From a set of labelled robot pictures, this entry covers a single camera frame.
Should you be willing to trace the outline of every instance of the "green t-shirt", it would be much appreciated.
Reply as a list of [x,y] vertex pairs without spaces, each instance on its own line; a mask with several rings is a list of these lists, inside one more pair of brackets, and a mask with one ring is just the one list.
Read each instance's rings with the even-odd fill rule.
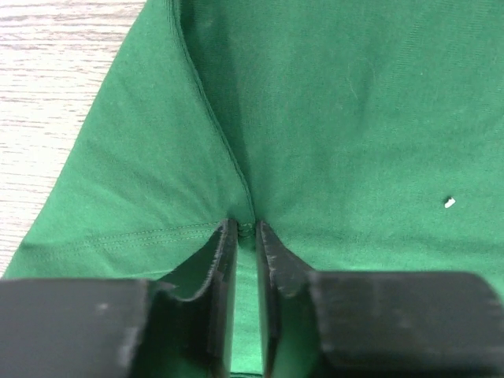
[[257,220],[315,269],[504,296],[503,185],[502,0],[149,0],[5,277],[156,279],[235,218],[258,374]]

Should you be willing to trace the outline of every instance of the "stitching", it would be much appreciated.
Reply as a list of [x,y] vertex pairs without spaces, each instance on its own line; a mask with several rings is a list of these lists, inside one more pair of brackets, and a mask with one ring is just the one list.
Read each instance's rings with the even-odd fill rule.
[[[189,239],[199,239],[202,238],[203,235],[197,235],[197,236],[191,236],[189,238],[181,238],[181,239],[167,239],[167,240],[158,240],[157,242],[152,242],[152,243],[140,243],[140,244],[129,244],[128,247],[138,247],[138,246],[152,246],[154,244],[162,244],[162,243],[174,243],[174,242],[179,242],[181,240],[189,240]],[[100,252],[110,252],[110,251],[115,251],[115,250],[120,250],[122,249],[123,246],[115,246],[114,248],[104,248]],[[37,258],[40,259],[46,259],[46,260],[61,260],[63,258],[66,258],[68,256],[82,256],[83,254],[86,254],[86,252],[89,252],[89,250],[70,250],[69,252],[71,253],[61,253],[61,254],[39,254],[36,255]]]
[[78,246],[79,244],[99,243],[102,240],[110,240],[110,239],[115,239],[115,238],[124,238],[124,237],[127,237],[127,236],[146,235],[146,234],[152,234],[152,233],[155,233],[155,232],[167,232],[167,231],[180,230],[180,229],[183,229],[183,228],[203,227],[203,226],[210,226],[210,225],[217,225],[217,224],[219,224],[219,222],[204,223],[204,224],[191,224],[191,225],[188,225],[188,226],[179,226],[179,227],[172,227],[172,228],[160,228],[158,230],[149,230],[149,231],[141,231],[141,232],[127,232],[125,234],[100,236],[98,238],[81,240],[79,242],[69,243],[68,245],[69,246]]
[[248,184],[245,181],[245,177],[243,176],[242,170],[239,167],[239,164],[236,160],[235,155],[232,152],[231,147],[229,146],[229,142],[224,135],[222,131],[222,127],[218,122],[218,119],[215,117],[215,114],[212,111],[212,108],[210,106],[209,100],[206,97],[206,94],[203,90],[203,86],[201,83],[201,79],[199,78],[198,73],[196,72],[196,68],[194,67],[194,63],[191,59],[191,56],[189,54],[189,50],[187,49],[187,45],[185,43],[185,39],[182,36],[182,27],[180,25],[180,0],[168,0],[166,2],[167,8],[170,8],[171,10],[171,15],[172,15],[172,20],[174,23],[174,29],[176,33],[176,37],[178,38],[178,42],[181,45],[181,50],[183,52],[183,57],[185,58],[185,61],[187,65],[190,67],[190,71],[192,74],[192,78],[194,83],[196,84],[196,87],[198,89],[198,94],[200,99],[202,100],[204,104],[204,108],[206,111],[206,116],[209,118],[210,123],[213,126],[214,132],[217,133],[217,136],[220,137],[220,142],[223,144],[223,147],[226,151],[226,156],[228,157],[229,162],[231,163],[233,169],[235,170],[236,175],[238,175],[239,182],[242,184],[242,189],[245,192],[246,196],[246,201],[247,201],[247,207],[249,210],[249,215],[252,217],[252,219],[255,219],[255,214],[254,214],[254,205],[252,203],[252,197],[250,195],[249,187]]
[[129,243],[129,242],[136,243],[136,242],[142,242],[145,240],[169,238],[170,236],[177,237],[180,235],[190,235],[190,234],[205,234],[206,235],[206,233],[207,233],[207,231],[194,230],[194,231],[188,231],[188,232],[177,232],[176,234],[173,234],[173,235],[155,235],[155,236],[148,236],[146,238],[141,238],[141,239],[123,239],[123,240],[115,240],[113,242],[106,242],[106,243],[101,243],[101,242],[96,243],[96,240],[89,240],[89,241],[82,242],[82,244],[86,244],[86,245],[81,245],[76,248],[72,247],[72,248],[69,248],[68,250],[77,251],[77,250],[86,249],[89,247],[89,244],[95,244],[96,246],[113,246],[113,245],[121,245],[121,244]]

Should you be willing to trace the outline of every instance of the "cotton garment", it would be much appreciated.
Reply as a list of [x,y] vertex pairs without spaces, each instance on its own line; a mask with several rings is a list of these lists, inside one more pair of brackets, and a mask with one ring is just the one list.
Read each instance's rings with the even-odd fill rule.
[[236,377],[261,374],[258,220],[315,269],[504,298],[504,2],[148,0],[5,278],[156,279],[226,217]]

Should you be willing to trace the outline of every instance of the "wooden table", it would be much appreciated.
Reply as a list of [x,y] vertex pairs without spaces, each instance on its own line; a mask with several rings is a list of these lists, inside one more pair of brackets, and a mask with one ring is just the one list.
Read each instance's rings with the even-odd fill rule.
[[0,1],[0,275],[143,3]]

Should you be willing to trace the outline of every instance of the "black plastic part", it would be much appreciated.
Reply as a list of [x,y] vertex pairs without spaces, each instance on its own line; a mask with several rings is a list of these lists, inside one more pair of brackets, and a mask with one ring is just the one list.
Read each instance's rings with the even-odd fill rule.
[[466,272],[318,272],[257,227],[266,378],[504,374],[504,309]]
[[0,377],[228,377],[237,235],[159,281],[0,281]]

